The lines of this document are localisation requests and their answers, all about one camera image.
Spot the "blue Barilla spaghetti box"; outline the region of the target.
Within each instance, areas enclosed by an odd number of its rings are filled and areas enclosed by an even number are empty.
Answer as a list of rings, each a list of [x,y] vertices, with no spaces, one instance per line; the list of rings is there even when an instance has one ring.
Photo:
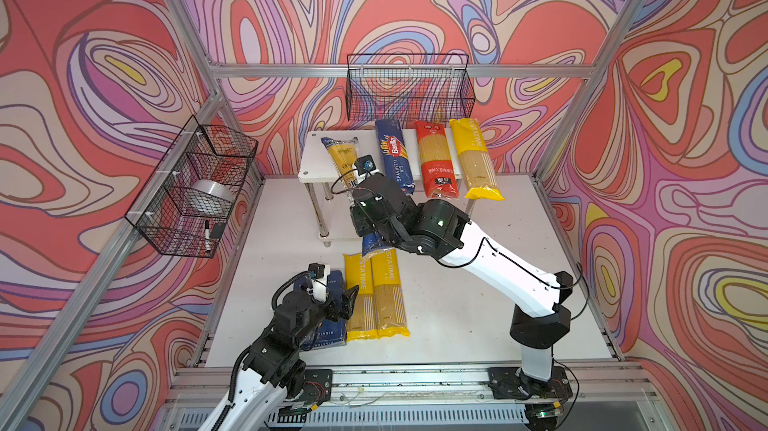
[[[400,123],[394,119],[379,119],[375,121],[375,129],[383,172],[392,178],[404,193],[412,195],[415,191],[415,181]]]

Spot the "blue Ankara spaghetti bag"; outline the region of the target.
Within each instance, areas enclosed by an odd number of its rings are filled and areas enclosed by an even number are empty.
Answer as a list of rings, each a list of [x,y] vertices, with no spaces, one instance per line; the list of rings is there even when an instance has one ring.
[[[330,185],[331,194],[346,194],[350,203],[353,203],[352,189],[360,184],[355,180],[353,165],[358,157],[364,156],[358,154],[358,139],[354,137],[345,140],[323,136],[320,140],[329,153],[339,174],[338,178]],[[367,260],[389,249],[391,249],[391,246],[384,241],[378,232],[362,237],[361,255]]]

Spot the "red spaghetti bag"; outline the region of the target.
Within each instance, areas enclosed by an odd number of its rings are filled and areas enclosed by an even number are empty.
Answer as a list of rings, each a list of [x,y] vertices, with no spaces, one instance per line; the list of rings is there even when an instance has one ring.
[[[442,124],[416,121],[417,145],[424,190],[428,198],[457,199],[458,183]]]

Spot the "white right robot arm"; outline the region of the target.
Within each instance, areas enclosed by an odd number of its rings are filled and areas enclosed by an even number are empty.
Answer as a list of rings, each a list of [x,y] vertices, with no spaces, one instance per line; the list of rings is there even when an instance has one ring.
[[[518,378],[544,384],[554,372],[554,345],[570,331],[564,306],[576,285],[566,271],[547,272],[505,248],[450,202],[417,203],[391,178],[377,173],[350,190],[356,233],[378,234],[389,246],[463,269],[514,303],[510,336],[521,347]]]

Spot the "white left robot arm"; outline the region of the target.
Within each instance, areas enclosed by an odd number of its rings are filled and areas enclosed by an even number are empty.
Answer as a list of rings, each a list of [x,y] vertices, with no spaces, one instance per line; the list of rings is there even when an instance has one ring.
[[[360,286],[334,295],[324,278],[325,266],[312,263],[278,287],[272,319],[238,354],[226,394],[202,430],[256,430],[274,413],[306,416],[330,399],[332,372],[309,371],[301,353],[314,346],[324,321],[352,317]]]

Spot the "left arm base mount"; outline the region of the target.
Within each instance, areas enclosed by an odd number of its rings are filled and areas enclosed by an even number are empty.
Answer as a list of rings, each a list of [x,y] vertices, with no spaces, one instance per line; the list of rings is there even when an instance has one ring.
[[[296,382],[286,401],[294,407],[309,408],[329,401],[332,396],[333,371],[330,368],[310,368]]]

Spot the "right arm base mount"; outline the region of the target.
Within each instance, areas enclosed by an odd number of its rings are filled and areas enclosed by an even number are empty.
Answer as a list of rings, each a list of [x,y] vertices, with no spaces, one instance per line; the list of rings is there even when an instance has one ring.
[[[565,401],[573,396],[570,381],[562,366],[554,366],[546,382],[526,376],[521,367],[490,367],[488,387],[497,400]]]

